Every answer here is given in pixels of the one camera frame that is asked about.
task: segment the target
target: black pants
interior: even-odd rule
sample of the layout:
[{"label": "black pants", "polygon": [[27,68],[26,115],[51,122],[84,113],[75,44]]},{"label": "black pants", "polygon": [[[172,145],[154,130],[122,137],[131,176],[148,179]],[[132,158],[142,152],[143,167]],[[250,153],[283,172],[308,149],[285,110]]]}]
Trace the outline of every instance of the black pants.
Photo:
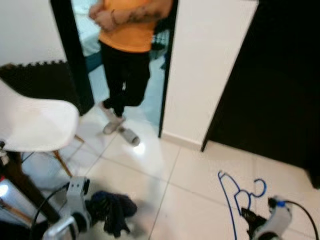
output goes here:
[{"label": "black pants", "polygon": [[102,62],[109,98],[103,102],[107,109],[121,117],[125,106],[139,106],[145,97],[149,71],[149,53],[130,53],[101,44]]}]

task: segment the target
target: hand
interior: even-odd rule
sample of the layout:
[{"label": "hand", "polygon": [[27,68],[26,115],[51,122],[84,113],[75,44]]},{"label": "hand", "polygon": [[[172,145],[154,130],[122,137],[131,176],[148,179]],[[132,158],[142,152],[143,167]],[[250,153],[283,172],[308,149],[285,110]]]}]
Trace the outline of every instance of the hand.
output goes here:
[{"label": "hand", "polygon": [[106,32],[111,32],[117,27],[112,21],[111,11],[108,10],[98,12],[94,21]]},{"label": "hand", "polygon": [[97,14],[104,10],[103,2],[92,5],[89,10],[89,18],[95,20],[97,18]]}]

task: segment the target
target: orange t-shirt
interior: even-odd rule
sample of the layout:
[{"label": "orange t-shirt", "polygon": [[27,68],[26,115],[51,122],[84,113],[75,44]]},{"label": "orange t-shirt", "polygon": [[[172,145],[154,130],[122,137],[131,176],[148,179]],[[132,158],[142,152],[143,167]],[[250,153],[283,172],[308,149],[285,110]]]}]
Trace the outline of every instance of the orange t-shirt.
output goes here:
[{"label": "orange t-shirt", "polygon": [[[104,0],[105,9],[123,10],[137,8],[149,0]],[[129,53],[144,53],[151,49],[156,23],[127,23],[111,32],[101,30],[99,40],[104,44]]]}]

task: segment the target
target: white plastic chair seat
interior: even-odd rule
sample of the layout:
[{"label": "white plastic chair seat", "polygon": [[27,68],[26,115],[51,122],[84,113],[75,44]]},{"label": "white plastic chair seat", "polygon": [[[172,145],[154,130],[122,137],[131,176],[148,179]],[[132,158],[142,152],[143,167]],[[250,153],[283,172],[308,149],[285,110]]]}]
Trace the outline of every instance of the white plastic chair seat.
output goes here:
[{"label": "white plastic chair seat", "polygon": [[0,140],[13,152],[49,152],[74,138],[78,109],[62,100],[22,96],[0,79]]}]

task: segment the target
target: white wall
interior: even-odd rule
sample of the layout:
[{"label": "white wall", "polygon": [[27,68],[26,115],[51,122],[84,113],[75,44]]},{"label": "white wall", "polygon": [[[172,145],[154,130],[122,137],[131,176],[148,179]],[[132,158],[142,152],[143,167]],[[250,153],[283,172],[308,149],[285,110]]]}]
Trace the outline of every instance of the white wall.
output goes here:
[{"label": "white wall", "polygon": [[163,136],[201,146],[257,5],[179,1]]},{"label": "white wall", "polygon": [[1,0],[0,35],[0,66],[66,59],[49,0]]}]

